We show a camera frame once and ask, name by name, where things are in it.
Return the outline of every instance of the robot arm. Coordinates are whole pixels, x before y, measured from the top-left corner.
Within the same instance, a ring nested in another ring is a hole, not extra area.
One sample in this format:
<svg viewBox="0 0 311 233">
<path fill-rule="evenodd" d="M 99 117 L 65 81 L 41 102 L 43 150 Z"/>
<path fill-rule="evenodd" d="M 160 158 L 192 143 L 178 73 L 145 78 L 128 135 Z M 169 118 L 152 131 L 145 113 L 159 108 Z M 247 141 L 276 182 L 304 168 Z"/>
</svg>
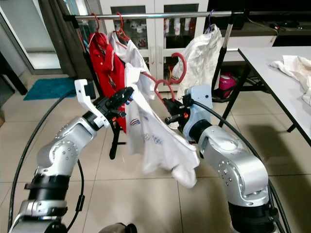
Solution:
<svg viewBox="0 0 311 233">
<path fill-rule="evenodd" d="M 193 100 L 212 108 L 208 85 L 185 91 L 183 104 L 164 100 L 179 130 L 198 144 L 200 155 L 219 175 L 228 201 L 234 233 L 278 233 L 274 224 L 277 209 L 269 208 L 268 173 L 263 163 L 251 155 L 240 140 L 210 123 L 210 114 L 192 104 Z"/>
<path fill-rule="evenodd" d="M 68 209 L 65 196 L 80 152 L 102 126 L 107 128 L 109 122 L 125 116 L 118 108 L 132 95 L 131 87 L 111 98 L 99 97 L 92 103 L 85 93 L 85 85 L 86 80 L 75 81 L 78 101 L 89 111 L 63 126 L 52 142 L 39 150 L 35 177 L 25 185 L 30 190 L 28 199 L 23 201 L 11 233 L 67 232 L 61 218 Z"/>
</svg>

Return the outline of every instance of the red shirt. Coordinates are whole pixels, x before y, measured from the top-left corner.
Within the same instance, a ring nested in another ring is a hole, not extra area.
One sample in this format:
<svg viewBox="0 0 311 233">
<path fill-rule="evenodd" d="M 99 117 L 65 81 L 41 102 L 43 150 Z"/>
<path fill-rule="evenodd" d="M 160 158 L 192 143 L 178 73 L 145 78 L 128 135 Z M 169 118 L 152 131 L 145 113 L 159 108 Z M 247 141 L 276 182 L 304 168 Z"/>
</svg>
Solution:
<svg viewBox="0 0 311 233">
<path fill-rule="evenodd" d="M 105 96 L 111 97 L 120 89 L 125 88 L 124 64 L 115 54 L 108 38 L 103 33 L 92 33 L 89 36 L 89 54 Z M 126 133 L 125 118 L 117 119 Z"/>
</svg>

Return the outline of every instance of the table leg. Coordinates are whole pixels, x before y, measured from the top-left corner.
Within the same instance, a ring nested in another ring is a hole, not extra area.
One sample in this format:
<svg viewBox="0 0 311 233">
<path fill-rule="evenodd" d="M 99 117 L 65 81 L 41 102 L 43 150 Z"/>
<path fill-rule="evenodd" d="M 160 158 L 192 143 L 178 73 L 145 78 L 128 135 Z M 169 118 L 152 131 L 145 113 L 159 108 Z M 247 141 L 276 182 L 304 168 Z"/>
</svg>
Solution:
<svg viewBox="0 0 311 233">
<path fill-rule="evenodd" d="M 291 132 L 296 128 L 296 126 L 293 124 L 291 127 L 288 128 L 287 132 Z"/>
<path fill-rule="evenodd" d="M 239 94 L 241 88 L 243 87 L 243 85 L 244 85 L 244 83 L 245 83 L 245 80 L 246 80 L 246 78 L 248 77 L 248 75 L 249 75 L 250 72 L 251 72 L 251 68 L 249 67 L 248 64 L 246 64 L 246 67 L 245 67 L 245 69 L 244 69 L 244 72 L 243 72 L 243 74 L 242 74 L 242 76 L 241 76 L 241 78 L 240 78 L 240 80 L 239 80 L 237 86 L 233 89 L 232 94 L 231 94 L 231 96 L 229 97 L 229 98 L 230 98 L 230 101 L 229 101 L 229 103 L 228 103 L 228 106 L 227 106 L 226 109 L 225 109 L 224 114 L 223 114 L 223 118 L 224 118 L 224 119 L 226 119 L 227 116 L 229 115 L 229 113 L 230 113 L 230 111 L 231 111 L 231 108 L 232 108 L 232 106 L 233 106 L 235 100 L 237 99 L 238 94 Z M 222 127 L 223 124 L 224 124 L 223 122 L 219 122 L 218 125 L 219 125 L 220 127 Z"/>
</svg>

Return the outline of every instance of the white towel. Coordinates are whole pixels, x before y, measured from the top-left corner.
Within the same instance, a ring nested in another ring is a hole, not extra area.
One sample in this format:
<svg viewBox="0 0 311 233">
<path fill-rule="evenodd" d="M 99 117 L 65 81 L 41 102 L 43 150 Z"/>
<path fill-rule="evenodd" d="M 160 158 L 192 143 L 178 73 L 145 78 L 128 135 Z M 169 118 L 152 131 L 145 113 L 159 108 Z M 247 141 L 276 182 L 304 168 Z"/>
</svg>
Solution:
<svg viewBox="0 0 311 233">
<path fill-rule="evenodd" d="M 302 100 L 311 106 L 311 61 L 304 57 L 283 55 L 283 62 L 274 61 L 270 65 L 299 81 L 306 92 Z"/>
</svg>

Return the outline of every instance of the white cloth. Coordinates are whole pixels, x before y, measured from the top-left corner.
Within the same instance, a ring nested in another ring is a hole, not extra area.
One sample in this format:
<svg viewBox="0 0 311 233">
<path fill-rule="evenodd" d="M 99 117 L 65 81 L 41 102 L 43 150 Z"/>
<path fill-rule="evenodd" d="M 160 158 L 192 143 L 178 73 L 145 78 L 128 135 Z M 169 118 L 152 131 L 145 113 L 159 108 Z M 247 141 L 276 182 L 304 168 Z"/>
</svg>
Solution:
<svg viewBox="0 0 311 233">
<path fill-rule="evenodd" d="M 133 67 L 142 68 L 148 74 L 150 74 L 148 67 L 143 57 L 141 56 L 138 48 L 131 40 L 128 41 L 126 46 L 119 41 L 116 33 L 114 32 L 108 34 L 108 40 L 109 43 L 112 45 L 116 55 L 124 63 L 130 63 Z M 139 79 L 137 82 L 137 86 L 147 100 L 155 99 L 155 83 L 150 78 L 143 77 L 142 79 Z"/>
<path fill-rule="evenodd" d="M 141 68 L 125 65 L 126 86 L 134 89 L 133 101 L 125 106 L 129 150 L 144 155 L 143 173 L 158 167 L 172 170 L 172 176 L 186 187 L 196 183 L 194 168 L 199 166 L 196 147 L 170 130 L 151 109 L 137 86 L 146 78 Z"/>
<path fill-rule="evenodd" d="M 270 65 L 299 81 L 306 92 L 302 100 L 311 106 L 311 61 L 304 57 L 283 55 L 283 62 L 274 61 Z"/>
<path fill-rule="evenodd" d="M 219 51 L 222 46 L 221 32 L 214 25 L 214 30 L 208 34 L 202 34 L 194 38 L 182 52 L 187 62 L 187 72 L 183 81 L 179 84 L 176 99 L 185 94 L 185 90 L 191 86 L 200 84 L 212 85 Z M 183 63 L 179 59 L 174 66 L 172 75 L 180 77 L 183 72 Z M 219 81 L 216 82 L 215 89 L 218 88 Z"/>
</svg>

